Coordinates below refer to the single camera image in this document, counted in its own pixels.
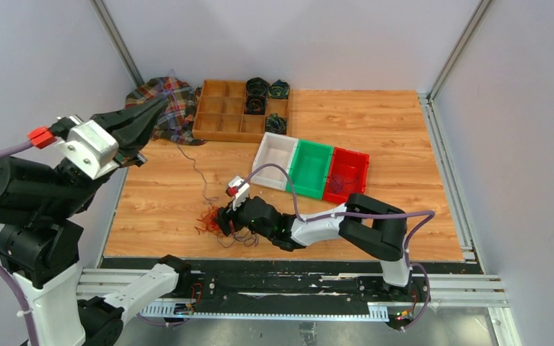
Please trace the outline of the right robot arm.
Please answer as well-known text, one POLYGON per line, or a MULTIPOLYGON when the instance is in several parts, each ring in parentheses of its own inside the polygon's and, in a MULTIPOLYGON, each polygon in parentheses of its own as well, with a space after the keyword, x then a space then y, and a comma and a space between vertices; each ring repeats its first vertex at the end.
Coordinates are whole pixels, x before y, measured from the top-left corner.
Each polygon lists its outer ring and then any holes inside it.
POLYGON ((354 193, 325 213, 297 217, 278 212, 262 198, 219 208, 214 222, 226 236, 246 228, 284 251, 304 249, 316 242, 344 239, 379 260, 385 294, 403 300, 413 289, 405 260, 407 216, 403 210, 354 193))

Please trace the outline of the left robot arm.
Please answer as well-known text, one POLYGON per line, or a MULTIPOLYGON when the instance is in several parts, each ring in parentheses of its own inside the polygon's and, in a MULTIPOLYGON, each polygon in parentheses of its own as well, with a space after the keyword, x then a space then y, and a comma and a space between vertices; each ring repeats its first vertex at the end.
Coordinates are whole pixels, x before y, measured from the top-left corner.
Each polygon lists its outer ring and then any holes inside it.
POLYGON ((166 97, 91 116, 72 115, 0 151, 0 276, 12 289, 29 345, 114 345, 158 298, 187 296, 190 265, 167 255, 125 287, 77 297, 84 212, 118 169, 141 166, 166 97))

